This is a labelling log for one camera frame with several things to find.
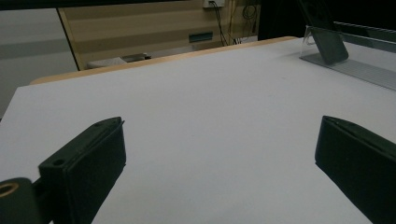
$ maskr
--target wooden wall panel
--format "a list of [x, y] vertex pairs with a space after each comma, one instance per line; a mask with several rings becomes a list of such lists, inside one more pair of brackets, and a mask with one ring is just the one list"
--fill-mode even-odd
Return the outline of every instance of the wooden wall panel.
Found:
[[231, 36], [242, 38], [258, 35], [260, 11], [260, 0], [233, 0], [229, 23]]
[[[219, 10], [225, 34], [231, 29], [232, 1], [226, 0]], [[193, 44], [221, 46], [215, 10], [203, 8], [203, 0], [69, 7], [59, 12], [80, 70], [91, 61], [186, 47], [191, 34], [213, 32], [212, 40]]]

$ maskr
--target wall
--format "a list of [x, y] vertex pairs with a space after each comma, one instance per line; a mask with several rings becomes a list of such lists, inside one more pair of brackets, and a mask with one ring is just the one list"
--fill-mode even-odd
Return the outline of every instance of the wall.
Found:
[[[229, 0], [219, 10], [223, 29], [229, 23]], [[79, 69], [91, 61], [187, 47], [189, 35], [213, 34], [192, 44], [219, 42], [219, 25], [213, 8], [203, 0], [61, 8], [61, 15]]]
[[74, 71], [55, 9], [0, 11], [0, 118], [19, 86]]

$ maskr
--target white tabletop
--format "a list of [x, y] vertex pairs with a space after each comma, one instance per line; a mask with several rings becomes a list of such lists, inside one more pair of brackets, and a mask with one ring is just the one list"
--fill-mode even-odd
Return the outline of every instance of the white tabletop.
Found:
[[94, 223], [370, 223], [315, 165], [323, 115], [396, 142], [396, 92], [299, 59], [302, 39], [18, 88], [0, 179], [121, 116], [127, 164]]

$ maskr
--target electrical socket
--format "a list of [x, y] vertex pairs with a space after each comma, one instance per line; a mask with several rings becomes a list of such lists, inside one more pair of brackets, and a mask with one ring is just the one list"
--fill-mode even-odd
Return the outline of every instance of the electrical socket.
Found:
[[209, 3], [212, 1], [216, 2], [216, 5], [218, 5], [218, 7], [224, 7], [225, 0], [204, 0], [204, 7], [214, 7], [213, 4]]

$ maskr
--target black plastic part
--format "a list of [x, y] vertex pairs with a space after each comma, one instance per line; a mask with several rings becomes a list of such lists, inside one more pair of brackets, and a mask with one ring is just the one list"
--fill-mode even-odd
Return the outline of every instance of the black plastic part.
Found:
[[317, 166], [373, 223], [396, 223], [396, 145], [361, 126], [323, 117]]
[[45, 223], [29, 179], [13, 178], [0, 183], [0, 223]]
[[312, 29], [323, 62], [334, 64], [345, 61], [349, 54], [332, 20], [332, 15], [323, 0], [297, 0], [305, 22]]
[[121, 118], [93, 124], [39, 165], [0, 183], [0, 223], [92, 223], [125, 166]]
[[213, 39], [213, 32], [189, 35], [189, 43], [212, 40], [212, 39]]
[[125, 166], [121, 118], [93, 124], [39, 166], [54, 223], [91, 223]]

